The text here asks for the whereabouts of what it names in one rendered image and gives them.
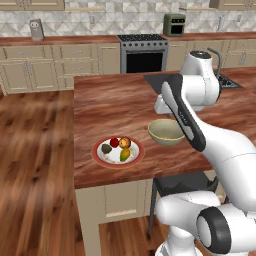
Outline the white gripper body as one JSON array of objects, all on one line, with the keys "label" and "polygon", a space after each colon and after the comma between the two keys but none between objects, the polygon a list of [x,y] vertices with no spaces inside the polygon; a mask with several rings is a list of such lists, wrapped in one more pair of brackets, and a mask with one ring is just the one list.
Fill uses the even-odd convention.
[{"label": "white gripper body", "polygon": [[158,95],[154,104],[154,110],[157,114],[167,114],[169,117],[172,116],[172,111],[163,100],[162,95]]}]

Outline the beige bowl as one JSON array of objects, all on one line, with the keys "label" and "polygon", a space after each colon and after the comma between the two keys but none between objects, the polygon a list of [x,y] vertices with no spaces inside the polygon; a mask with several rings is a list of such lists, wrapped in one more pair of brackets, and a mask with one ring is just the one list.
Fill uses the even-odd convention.
[{"label": "beige bowl", "polygon": [[156,119],[148,124],[151,138],[163,146],[174,146],[180,143],[185,135],[178,122],[173,119]]}]

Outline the red-rimmed white plate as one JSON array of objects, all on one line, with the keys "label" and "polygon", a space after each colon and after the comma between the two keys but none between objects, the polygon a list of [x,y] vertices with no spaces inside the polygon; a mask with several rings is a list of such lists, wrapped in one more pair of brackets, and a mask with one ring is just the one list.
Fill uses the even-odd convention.
[{"label": "red-rimmed white plate", "polygon": [[110,169],[124,169],[136,165],[143,159],[145,154],[144,146],[132,137],[130,137],[130,155],[125,161],[120,160],[122,152],[120,146],[113,147],[109,153],[105,154],[102,151],[102,145],[106,144],[110,146],[110,141],[112,139],[120,140],[121,136],[108,136],[102,138],[92,147],[91,156],[99,165]]}]

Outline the orange peach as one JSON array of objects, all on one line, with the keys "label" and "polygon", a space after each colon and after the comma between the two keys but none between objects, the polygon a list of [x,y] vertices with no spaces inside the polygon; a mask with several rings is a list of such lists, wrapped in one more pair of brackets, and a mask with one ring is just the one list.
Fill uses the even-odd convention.
[{"label": "orange peach", "polygon": [[122,137],[119,140],[119,146],[121,148],[129,148],[131,146],[131,140],[128,137]]}]

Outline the steel oven with hob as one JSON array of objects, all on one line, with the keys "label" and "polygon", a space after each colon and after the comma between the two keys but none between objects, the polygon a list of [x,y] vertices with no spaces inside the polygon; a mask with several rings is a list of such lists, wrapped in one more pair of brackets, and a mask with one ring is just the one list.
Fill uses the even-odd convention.
[{"label": "steel oven with hob", "polygon": [[166,70],[168,40],[159,34],[118,35],[120,72],[144,73]]}]

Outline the yellow-green mango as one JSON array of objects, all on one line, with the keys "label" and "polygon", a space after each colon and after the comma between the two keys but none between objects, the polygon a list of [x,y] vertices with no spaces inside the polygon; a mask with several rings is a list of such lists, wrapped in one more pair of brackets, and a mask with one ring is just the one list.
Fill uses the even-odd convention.
[{"label": "yellow-green mango", "polygon": [[122,149],[121,152],[120,152],[120,161],[124,162],[129,157],[130,157],[130,149],[129,148]]}]

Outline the grey tap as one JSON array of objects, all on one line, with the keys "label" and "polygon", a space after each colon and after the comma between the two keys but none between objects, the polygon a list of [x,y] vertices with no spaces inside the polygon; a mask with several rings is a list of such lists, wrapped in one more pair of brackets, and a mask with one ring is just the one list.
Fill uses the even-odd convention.
[{"label": "grey tap", "polygon": [[218,57],[218,66],[217,66],[216,78],[219,79],[220,71],[221,71],[221,67],[222,67],[222,56],[221,56],[221,54],[218,51],[216,51],[216,50],[214,50],[214,49],[212,49],[210,47],[207,47],[207,50],[209,50],[210,52],[216,54],[217,57]]}]

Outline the black stool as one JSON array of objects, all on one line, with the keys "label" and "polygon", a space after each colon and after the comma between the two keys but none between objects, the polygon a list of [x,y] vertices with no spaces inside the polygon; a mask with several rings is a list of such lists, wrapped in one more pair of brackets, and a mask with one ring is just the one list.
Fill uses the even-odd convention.
[{"label": "black stool", "polygon": [[154,178],[152,183],[148,235],[151,235],[152,232],[157,194],[164,197],[171,194],[198,190],[215,192],[218,184],[219,180],[217,177],[210,180],[203,172]]}]

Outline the green toaster oven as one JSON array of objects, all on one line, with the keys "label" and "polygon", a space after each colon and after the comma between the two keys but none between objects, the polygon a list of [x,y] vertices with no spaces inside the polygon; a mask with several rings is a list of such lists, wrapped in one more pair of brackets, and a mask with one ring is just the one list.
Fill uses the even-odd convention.
[{"label": "green toaster oven", "polygon": [[164,15],[163,34],[171,36],[182,36],[184,34],[186,16],[180,13],[168,13]]}]

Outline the beige base cupboards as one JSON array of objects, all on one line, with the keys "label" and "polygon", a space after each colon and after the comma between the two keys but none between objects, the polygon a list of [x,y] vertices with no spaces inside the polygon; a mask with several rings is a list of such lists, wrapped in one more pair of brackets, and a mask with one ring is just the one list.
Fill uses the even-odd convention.
[{"label": "beige base cupboards", "polygon": [[216,69],[218,57],[209,48],[221,54],[223,68],[256,66],[256,39],[170,41],[167,70],[179,70],[188,53],[197,50],[208,52]]},{"label": "beige base cupboards", "polygon": [[119,73],[119,43],[0,47],[5,95],[73,90],[75,76]]}]

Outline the beige island cupboard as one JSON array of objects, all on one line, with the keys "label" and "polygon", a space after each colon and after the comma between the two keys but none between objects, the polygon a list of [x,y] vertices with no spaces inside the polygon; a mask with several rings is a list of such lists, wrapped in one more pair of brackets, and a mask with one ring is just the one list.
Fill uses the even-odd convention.
[{"label": "beige island cupboard", "polygon": [[99,224],[147,216],[152,179],[75,191],[86,256],[101,256]]}]

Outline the beige wall cupboards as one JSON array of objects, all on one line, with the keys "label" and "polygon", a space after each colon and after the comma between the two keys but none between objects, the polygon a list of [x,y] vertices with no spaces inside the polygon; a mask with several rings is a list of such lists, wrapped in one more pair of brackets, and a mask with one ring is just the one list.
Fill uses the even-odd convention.
[{"label": "beige wall cupboards", "polygon": [[256,11],[256,0],[210,0],[209,7],[221,11]]},{"label": "beige wall cupboards", "polygon": [[0,0],[0,11],[63,11],[64,0]]}]

